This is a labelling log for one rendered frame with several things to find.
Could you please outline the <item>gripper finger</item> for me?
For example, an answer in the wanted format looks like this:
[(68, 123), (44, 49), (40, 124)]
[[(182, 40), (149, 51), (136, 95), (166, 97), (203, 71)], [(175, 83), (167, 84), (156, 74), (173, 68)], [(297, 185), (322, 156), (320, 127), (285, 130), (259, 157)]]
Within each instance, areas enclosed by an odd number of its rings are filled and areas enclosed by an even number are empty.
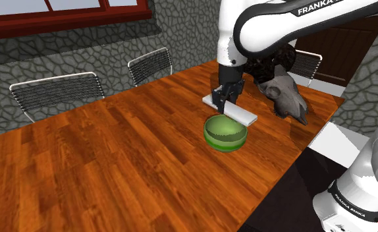
[(227, 100), (229, 102), (236, 104), (239, 95), (244, 89), (244, 83), (244, 79), (241, 79), (238, 82), (228, 83)]
[(224, 113), (226, 97), (223, 93), (223, 85), (211, 91), (212, 104), (217, 107), (219, 113)]

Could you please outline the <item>white flat rectangular slab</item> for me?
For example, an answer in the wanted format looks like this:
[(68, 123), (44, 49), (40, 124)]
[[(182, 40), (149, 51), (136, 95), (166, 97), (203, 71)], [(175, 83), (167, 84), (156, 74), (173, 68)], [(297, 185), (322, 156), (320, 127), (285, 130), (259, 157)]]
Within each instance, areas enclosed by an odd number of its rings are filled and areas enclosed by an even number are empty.
[(225, 102), (223, 114), (246, 127), (249, 127), (257, 120), (257, 115), (231, 103), (230, 101)]

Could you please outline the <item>green bowl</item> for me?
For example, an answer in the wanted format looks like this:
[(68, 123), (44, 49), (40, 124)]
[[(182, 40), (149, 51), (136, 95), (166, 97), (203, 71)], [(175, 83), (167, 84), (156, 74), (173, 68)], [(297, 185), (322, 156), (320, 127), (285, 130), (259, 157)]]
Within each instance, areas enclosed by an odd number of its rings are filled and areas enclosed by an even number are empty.
[(204, 123), (203, 135), (213, 149), (232, 152), (245, 144), (248, 130), (226, 115), (214, 115)]

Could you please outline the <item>grey animal skull figure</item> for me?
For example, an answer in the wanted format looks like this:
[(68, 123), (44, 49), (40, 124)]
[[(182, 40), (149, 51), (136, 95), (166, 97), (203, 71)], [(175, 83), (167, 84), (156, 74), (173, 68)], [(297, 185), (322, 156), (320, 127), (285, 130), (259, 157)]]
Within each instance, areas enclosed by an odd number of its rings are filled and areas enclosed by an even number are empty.
[(249, 58), (244, 65), (244, 72), (254, 78), (259, 91), (274, 103), (276, 116), (282, 119), (291, 116), (307, 125), (307, 104), (296, 82), (288, 74), (295, 60), (295, 48), (286, 43), (268, 57)]

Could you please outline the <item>white-framed black mesh chair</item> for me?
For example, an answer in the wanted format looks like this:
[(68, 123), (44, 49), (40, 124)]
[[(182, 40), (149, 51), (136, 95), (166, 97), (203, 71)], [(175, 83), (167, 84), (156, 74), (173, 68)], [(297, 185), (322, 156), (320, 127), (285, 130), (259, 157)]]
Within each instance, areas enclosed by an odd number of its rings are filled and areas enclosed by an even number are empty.
[(323, 57), (320, 54), (297, 49), (295, 62), (289, 72), (307, 78), (306, 86), (309, 87), (322, 60)]
[(9, 86), (19, 108), (34, 122), (29, 111), (88, 98), (105, 98), (101, 81), (94, 72), (52, 76)]
[(128, 62), (127, 67), (135, 87), (148, 77), (164, 69), (169, 68), (170, 74), (173, 74), (171, 55), (166, 47), (132, 59)]

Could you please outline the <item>dark brown door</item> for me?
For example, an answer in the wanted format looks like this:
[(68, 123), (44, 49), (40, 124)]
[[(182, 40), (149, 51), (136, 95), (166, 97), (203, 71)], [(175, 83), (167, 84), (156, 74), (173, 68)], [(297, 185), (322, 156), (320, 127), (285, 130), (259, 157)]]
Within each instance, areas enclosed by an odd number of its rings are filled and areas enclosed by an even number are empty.
[(345, 87), (377, 35), (378, 16), (371, 16), (298, 38), (296, 49), (323, 57), (314, 79)]

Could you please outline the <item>brown wooden table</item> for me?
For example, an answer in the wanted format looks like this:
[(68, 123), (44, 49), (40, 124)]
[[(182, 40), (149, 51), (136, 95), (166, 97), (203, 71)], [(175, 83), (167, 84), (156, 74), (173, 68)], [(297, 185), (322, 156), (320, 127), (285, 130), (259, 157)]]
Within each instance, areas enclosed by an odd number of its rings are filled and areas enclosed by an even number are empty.
[(280, 119), (246, 77), (258, 119), (241, 149), (203, 137), (210, 61), (0, 135), (0, 232), (235, 232), (343, 99), (300, 86), (308, 124)]

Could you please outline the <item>red-framed window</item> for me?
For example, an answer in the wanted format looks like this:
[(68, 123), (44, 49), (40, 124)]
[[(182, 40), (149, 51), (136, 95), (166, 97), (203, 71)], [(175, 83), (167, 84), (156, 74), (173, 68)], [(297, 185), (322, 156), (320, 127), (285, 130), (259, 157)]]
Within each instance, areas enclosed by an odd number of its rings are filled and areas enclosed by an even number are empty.
[(0, 0), (0, 39), (151, 17), (148, 0)]

